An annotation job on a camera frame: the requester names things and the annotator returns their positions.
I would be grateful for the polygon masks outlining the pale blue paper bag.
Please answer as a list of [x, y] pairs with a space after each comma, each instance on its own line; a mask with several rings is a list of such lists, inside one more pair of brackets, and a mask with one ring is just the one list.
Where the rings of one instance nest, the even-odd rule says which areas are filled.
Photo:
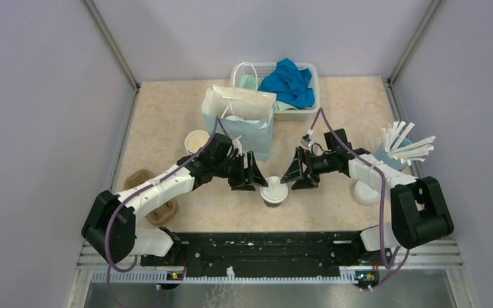
[[[226, 131], [228, 136], [240, 143], [242, 152], [253, 151], [257, 160], [268, 161], [273, 141], [273, 104], [275, 93], [246, 89], [238, 85], [236, 78], [244, 67], [250, 67], [255, 81], [259, 80], [257, 69], [250, 62], [241, 62], [232, 72], [230, 86], [212, 85], [205, 91], [201, 113], [209, 131]], [[213, 128], [219, 119], [222, 127]]]

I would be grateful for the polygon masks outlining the stack of white lids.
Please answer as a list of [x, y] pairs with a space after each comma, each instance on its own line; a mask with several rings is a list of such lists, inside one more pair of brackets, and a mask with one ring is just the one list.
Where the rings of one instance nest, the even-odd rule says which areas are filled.
[[380, 202], [380, 193], [360, 181], [355, 183], [352, 193], [356, 201], [362, 205], [374, 205]]

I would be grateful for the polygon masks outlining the stack of paper cups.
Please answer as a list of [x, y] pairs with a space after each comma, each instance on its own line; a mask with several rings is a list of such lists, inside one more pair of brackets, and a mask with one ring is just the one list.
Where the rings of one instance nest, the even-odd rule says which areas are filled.
[[196, 153], [209, 140], [209, 133], [203, 130], [194, 130], [184, 139], [184, 147], [188, 155]]

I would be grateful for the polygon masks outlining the brown cardboard cup carrier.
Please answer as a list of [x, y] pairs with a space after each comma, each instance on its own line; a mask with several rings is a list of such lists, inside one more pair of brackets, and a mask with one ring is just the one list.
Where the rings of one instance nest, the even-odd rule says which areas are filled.
[[[149, 179], [155, 177], [154, 173], [149, 169], [140, 169], [132, 173], [124, 182], [123, 189], [131, 189], [138, 185], [143, 184]], [[170, 199], [165, 204], [157, 207], [153, 211], [149, 212], [145, 218], [154, 226], [162, 226], [171, 219], [173, 219], [178, 213], [178, 201], [176, 198]]]

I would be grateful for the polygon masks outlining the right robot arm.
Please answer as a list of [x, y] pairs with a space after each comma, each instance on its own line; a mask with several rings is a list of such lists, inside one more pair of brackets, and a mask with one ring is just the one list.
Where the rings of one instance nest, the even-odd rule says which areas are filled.
[[359, 241], [350, 248], [355, 262], [368, 264], [381, 248], [412, 249], [454, 232], [437, 179], [404, 174], [363, 148], [351, 149], [344, 129], [326, 132], [324, 138], [327, 150], [319, 155], [302, 146], [296, 148], [281, 183], [291, 182], [293, 190], [314, 189], [322, 174], [339, 172], [369, 186], [390, 202], [389, 222], [381, 221], [359, 232]]

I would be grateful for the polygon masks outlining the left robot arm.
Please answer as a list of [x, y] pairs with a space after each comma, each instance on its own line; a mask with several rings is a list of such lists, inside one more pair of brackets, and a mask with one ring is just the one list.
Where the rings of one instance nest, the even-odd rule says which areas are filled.
[[215, 177], [226, 179], [233, 191], [268, 186], [254, 152], [242, 153], [230, 137], [215, 133], [195, 154], [182, 157], [163, 174], [116, 194], [109, 190], [99, 193], [81, 235], [108, 264], [117, 264], [129, 255], [153, 255], [172, 265], [180, 257], [176, 237], [162, 228], [139, 230], [137, 224], [173, 198]]

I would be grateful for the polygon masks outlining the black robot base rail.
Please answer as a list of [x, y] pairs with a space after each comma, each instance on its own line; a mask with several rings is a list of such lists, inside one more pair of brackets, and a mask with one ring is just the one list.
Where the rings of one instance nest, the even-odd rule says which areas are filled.
[[180, 233], [165, 257], [132, 255], [107, 272], [84, 244], [77, 263], [94, 282], [178, 284], [364, 284], [384, 266], [357, 232]]

